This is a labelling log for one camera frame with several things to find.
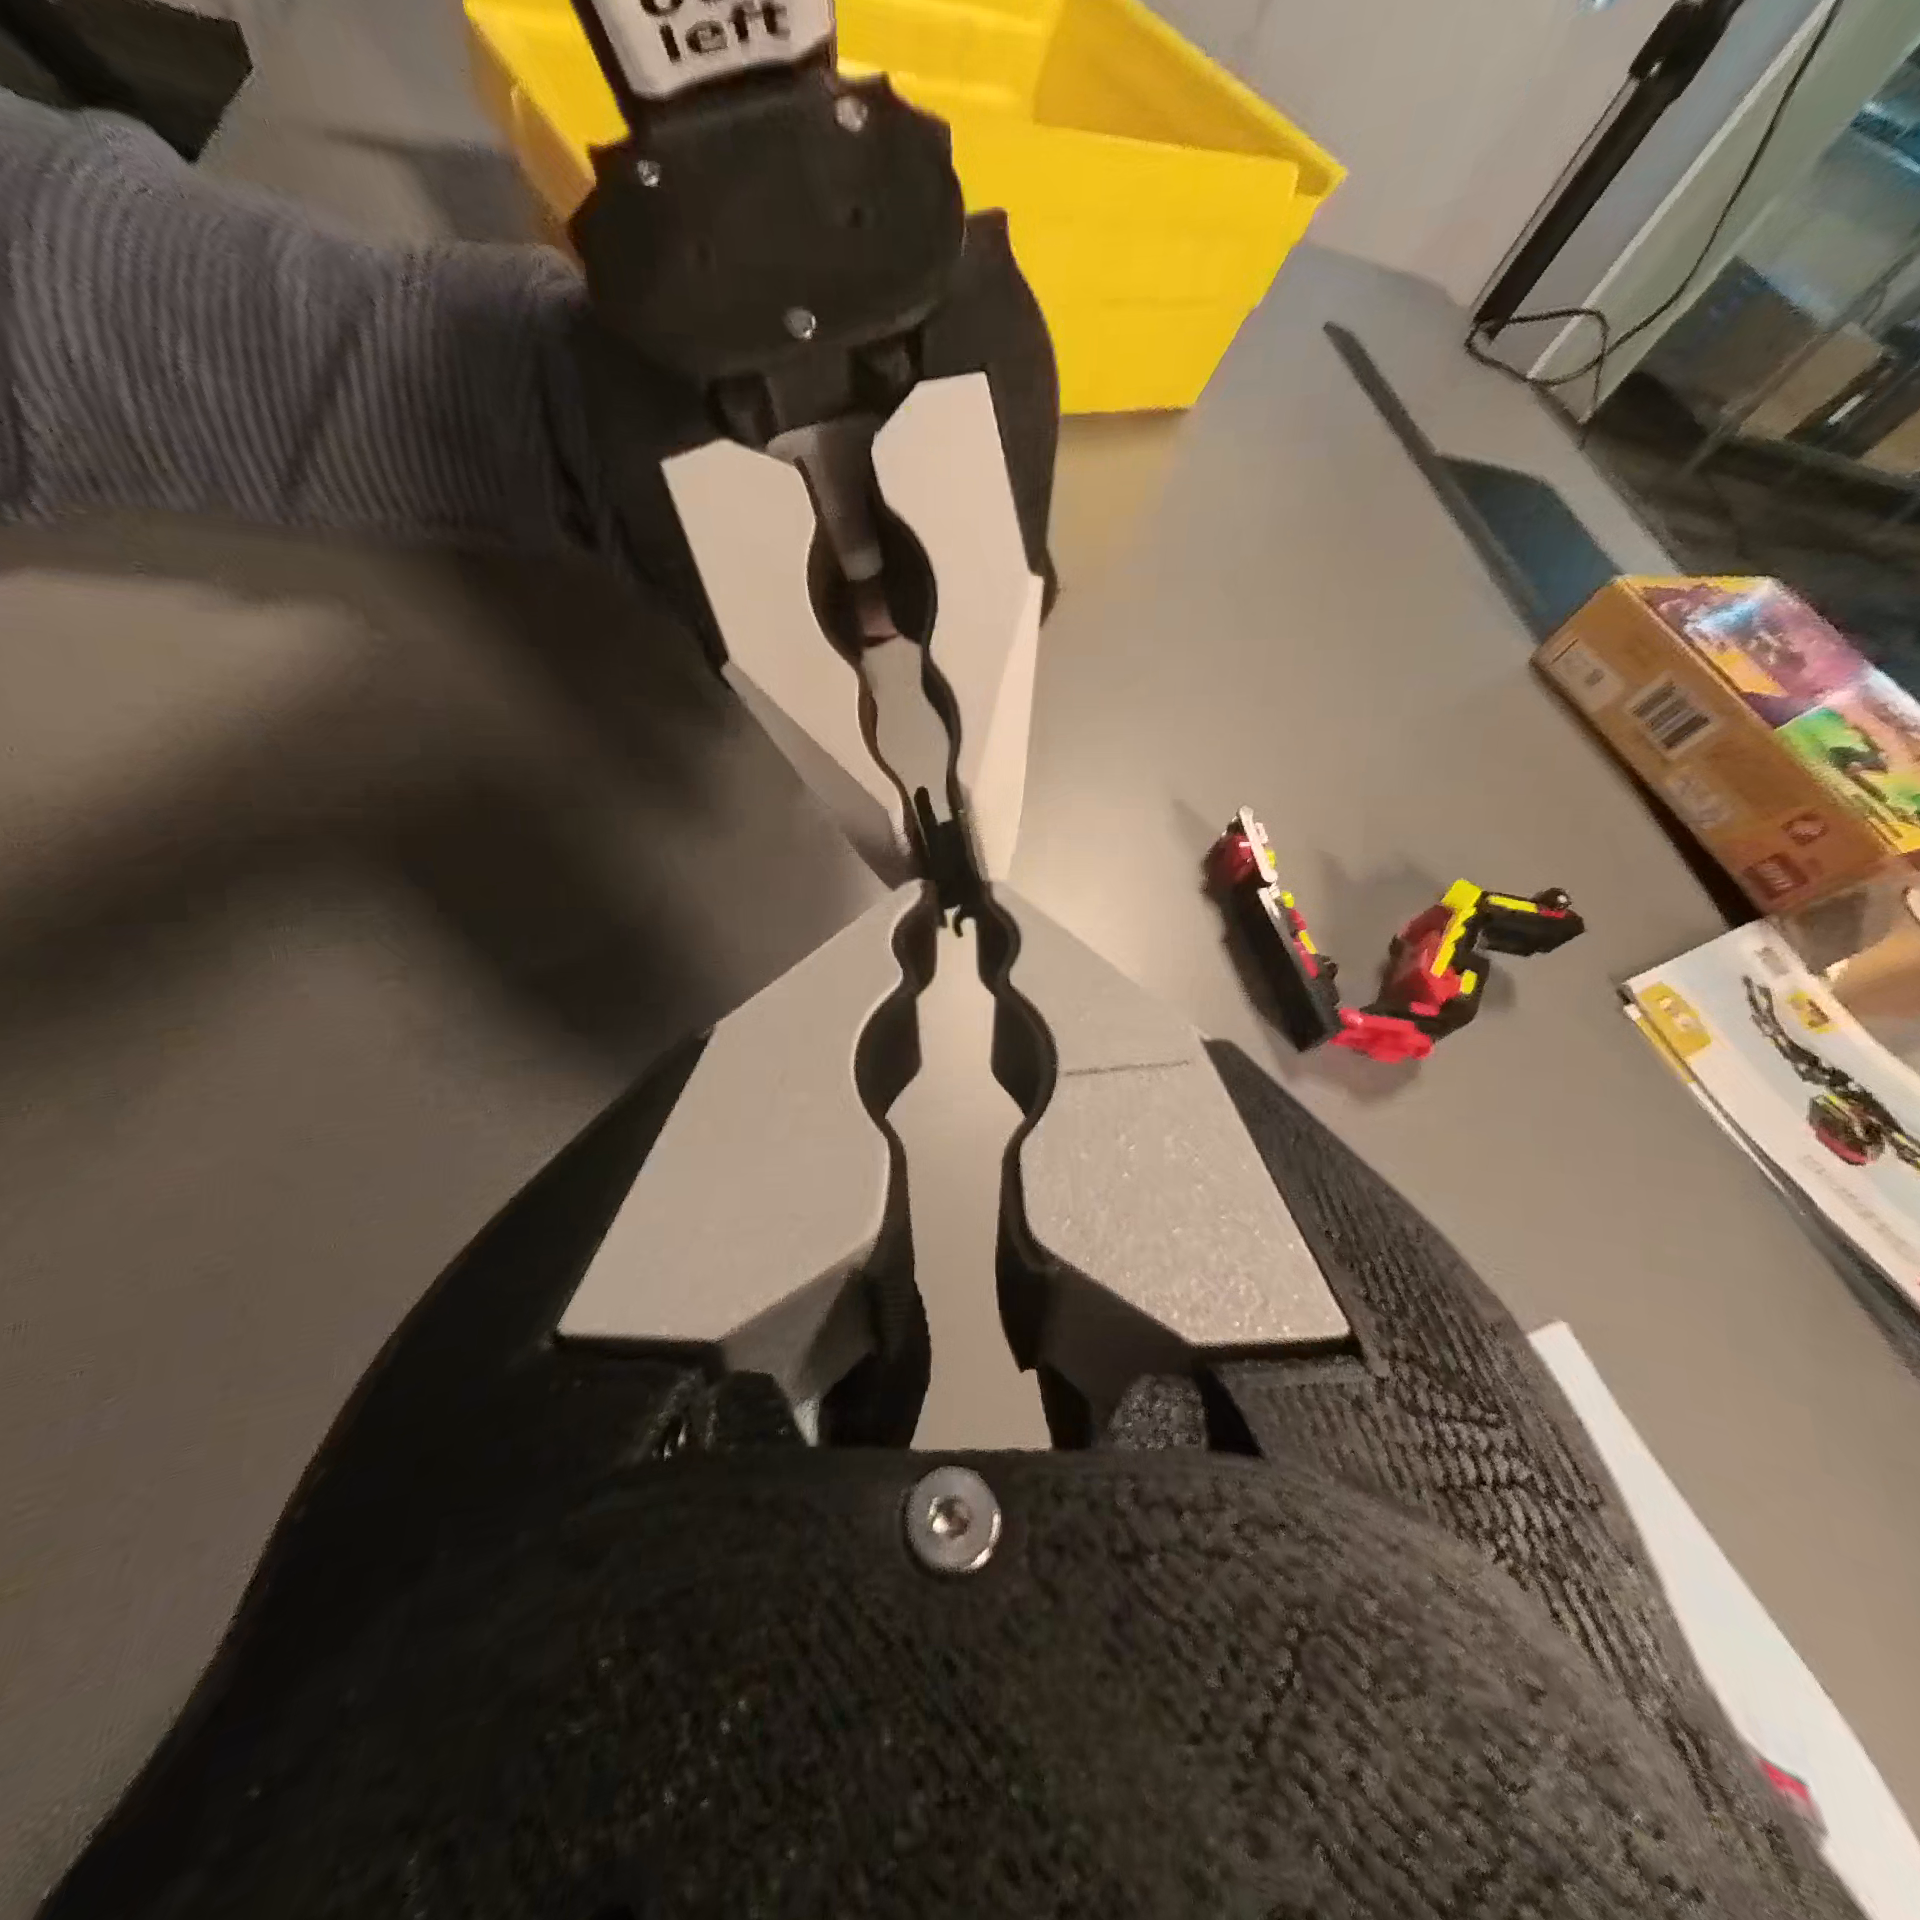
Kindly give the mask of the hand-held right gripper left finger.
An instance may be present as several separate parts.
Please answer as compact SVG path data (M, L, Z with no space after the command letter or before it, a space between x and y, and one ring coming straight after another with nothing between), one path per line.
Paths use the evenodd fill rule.
M561 1337L772 1378L827 1444L902 1444L929 1395L905 1153L940 937L902 884L702 1041Z

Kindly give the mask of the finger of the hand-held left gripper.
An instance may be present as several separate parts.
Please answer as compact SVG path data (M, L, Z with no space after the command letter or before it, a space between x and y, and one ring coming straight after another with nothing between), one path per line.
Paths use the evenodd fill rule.
M982 879L1004 883L1024 817L1044 583L1024 551L990 379L914 387L870 466L931 573L926 660L946 702L949 794Z
M862 681L813 603L820 522L803 474L728 438L664 462L723 645L723 677L885 884L920 862L896 783L860 725Z

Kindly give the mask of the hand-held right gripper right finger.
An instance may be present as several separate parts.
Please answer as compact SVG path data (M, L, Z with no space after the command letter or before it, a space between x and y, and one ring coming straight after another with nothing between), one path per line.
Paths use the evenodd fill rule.
M1145 1378L1346 1354L1354 1326L1200 1028L1013 887L976 917L1017 1124L996 1303L1051 1444Z

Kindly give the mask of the black red yellow lego model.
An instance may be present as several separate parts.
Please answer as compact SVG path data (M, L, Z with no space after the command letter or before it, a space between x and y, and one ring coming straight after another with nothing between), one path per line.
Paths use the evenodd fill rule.
M1395 935L1376 995L1350 1001L1251 810L1216 836L1204 883L1256 1001L1283 1038L1299 1051L1346 1050L1376 1065L1430 1058L1441 1041L1476 1019L1496 959L1556 953L1587 929L1562 890L1512 895L1456 879Z

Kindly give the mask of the yellow plastic bin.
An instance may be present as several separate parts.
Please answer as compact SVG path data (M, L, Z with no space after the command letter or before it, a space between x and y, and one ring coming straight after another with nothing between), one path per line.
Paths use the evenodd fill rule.
M1070 417L1190 406L1345 178L1133 2L845 2L840 52L942 117L1004 210Z

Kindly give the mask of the person's left forearm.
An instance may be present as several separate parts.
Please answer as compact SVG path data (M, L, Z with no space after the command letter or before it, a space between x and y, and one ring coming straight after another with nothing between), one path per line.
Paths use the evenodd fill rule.
M582 289L349 238L150 130L4 93L2 514L206 514L592 551Z

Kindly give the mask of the orange cardboard lego box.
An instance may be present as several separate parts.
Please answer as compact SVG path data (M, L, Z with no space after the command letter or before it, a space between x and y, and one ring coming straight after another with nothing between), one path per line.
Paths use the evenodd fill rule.
M1613 579L1534 666L1757 913L1915 874L1915 698L1784 583Z

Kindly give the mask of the open instruction booklet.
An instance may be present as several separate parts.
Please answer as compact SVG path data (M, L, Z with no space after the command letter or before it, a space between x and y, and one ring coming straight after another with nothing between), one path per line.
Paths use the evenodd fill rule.
M1529 1337L1596 1444L1745 1754L1869 1918L1917 1916L1917 1837L1880 1766L1565 1323Z

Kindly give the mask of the closed instruction booklet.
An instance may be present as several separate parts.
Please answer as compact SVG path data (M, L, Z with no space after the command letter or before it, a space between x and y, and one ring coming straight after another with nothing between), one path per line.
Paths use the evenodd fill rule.
M1889 933L1820 965L1795 923L1754 922L1635 974L1620 1001L1784 1201L1915 1326L1915 945Z

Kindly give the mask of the black stand pole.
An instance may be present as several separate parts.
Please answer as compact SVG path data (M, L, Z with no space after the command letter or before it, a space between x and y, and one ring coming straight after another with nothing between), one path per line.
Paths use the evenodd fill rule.
M1613 100L1582 140L1550 196L1528 219L1500 275L1472 310L1472 339L1492 341L1520 319L1531 290L1565 252L1645 137L1694 85L1741 2L1675 2L1630 60Z

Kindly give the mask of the dark flat base plate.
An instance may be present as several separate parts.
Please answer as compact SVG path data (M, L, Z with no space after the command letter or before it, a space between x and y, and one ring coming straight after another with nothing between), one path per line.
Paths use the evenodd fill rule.
M1618 575L1611 556L1544 478L1441 451L1363 341L1336 323L1323 334L1534 645Z

